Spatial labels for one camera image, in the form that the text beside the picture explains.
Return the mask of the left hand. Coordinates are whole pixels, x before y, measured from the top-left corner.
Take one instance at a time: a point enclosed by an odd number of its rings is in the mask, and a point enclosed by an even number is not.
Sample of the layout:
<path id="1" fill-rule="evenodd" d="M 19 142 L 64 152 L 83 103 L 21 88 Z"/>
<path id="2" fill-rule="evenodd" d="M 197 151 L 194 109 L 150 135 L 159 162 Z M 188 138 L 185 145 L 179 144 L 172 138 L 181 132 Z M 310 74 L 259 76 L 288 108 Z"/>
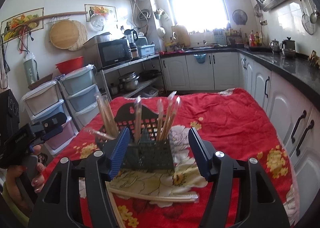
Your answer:
<path id="1" fill-rule="evenodd" d="M 17 208 L 27 217 L 30 217 L 32 212 L 31 200 L 27 197 L 27 192 L 31 191 L 31 187 L 35 193 L 41 192 L 44 186 L 43 171 L 45 168 L 42 163 L 38 162 L 33 167 L 33 172 L 37 171 L 37 175 L 32 180 L 25 173 L 27 171 L 25 166 L 10 166 L 7 169 L 5 176 L 7 194 Z"/>

